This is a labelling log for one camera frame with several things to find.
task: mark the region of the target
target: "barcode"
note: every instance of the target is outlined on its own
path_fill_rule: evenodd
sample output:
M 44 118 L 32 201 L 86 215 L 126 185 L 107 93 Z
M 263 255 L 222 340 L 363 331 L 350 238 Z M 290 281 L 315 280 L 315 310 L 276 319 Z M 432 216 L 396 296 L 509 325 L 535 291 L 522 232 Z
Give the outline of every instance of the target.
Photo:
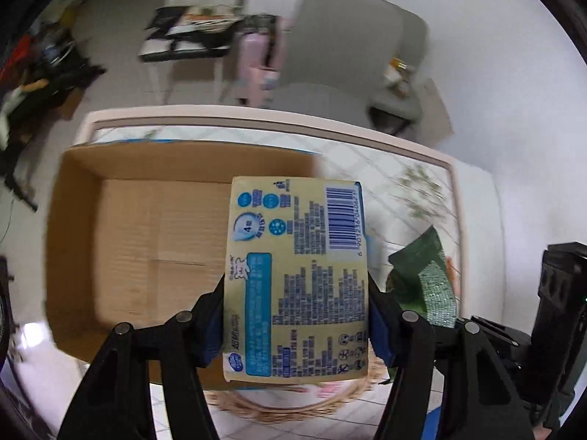
M 326 191 L 329 248 L 331 250 L 356 250 L 360 248 L 356 229 L 358 214 L 355 190 L 327 187 Z

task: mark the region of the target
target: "metal screw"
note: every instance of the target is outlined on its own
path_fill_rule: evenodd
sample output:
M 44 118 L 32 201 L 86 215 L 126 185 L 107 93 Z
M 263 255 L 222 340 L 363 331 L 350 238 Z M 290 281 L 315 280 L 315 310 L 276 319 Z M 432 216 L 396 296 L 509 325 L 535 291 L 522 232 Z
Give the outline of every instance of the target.
M 190 311 L 180 311 L 175 315 L 175 319 L 177 319 L 179 323 L 187 323 L 188 321 L 192 320 L 192 317 L 193 316 Z
M 114 327 L 114 332 L 116 334 L 126 334 L 128 331 L 130 331 L 129 323 L 119 323 Z
M 479 326 L 476 323 L 468 322 L 465 324 L 465 329 L 468 333 L 477 334 L 479 332 Z
M 415 311 L 404 311 L 403 313 L 401 313 L 401 317 L 403 317 L 404 321 L 407 321 L 409 323 L 415 323 L 420 316 L 418 316 L 418 313 L 416 313 Z

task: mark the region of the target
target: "open cardboard box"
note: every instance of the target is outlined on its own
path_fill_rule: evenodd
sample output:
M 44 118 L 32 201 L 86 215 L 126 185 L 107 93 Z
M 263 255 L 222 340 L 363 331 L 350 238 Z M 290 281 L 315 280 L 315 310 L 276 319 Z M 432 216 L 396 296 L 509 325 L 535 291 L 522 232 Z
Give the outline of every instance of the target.
M 46 312 L 55 343 L 90 362 L 119 322 L 165 322 L 224 272 L 236 175 L 315 176 L 316 156 L 226 142 L 118 142 L 71 147 L 46 236 Z M 205 389 L 227 383 L 217 357 Z M 151 381 L 160 373 L 150 370 Z

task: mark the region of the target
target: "tissue package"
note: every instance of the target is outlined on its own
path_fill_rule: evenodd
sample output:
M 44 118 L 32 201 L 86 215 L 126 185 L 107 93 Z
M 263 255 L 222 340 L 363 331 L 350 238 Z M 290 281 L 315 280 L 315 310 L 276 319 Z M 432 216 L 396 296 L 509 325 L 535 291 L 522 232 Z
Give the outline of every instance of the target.
M 233 179 L 224 279 L 226 380 L 310 384 L 368 369 L 359 182 Z

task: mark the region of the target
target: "black cable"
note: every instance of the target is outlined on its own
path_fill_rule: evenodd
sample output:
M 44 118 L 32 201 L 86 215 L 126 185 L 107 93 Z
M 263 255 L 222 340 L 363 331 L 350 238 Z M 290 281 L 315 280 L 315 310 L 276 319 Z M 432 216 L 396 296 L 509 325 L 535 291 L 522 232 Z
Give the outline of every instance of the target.
M 10 215 L 8 215 L 8 225 L 6 227 L 6 231 L 4 232 L 4 235 L 2 235 L 2 240 L 0 240 L 0 246 L 2 246 L 2 243 L 4 242 L 4 239 L 6 238 L 6 235 L 8 234 L 8 229 L 10 228 L 10 222 L 12 221 L 12 207 L 14 206 L 14 198 L 12 198 L 12 201 L 10 202 Z

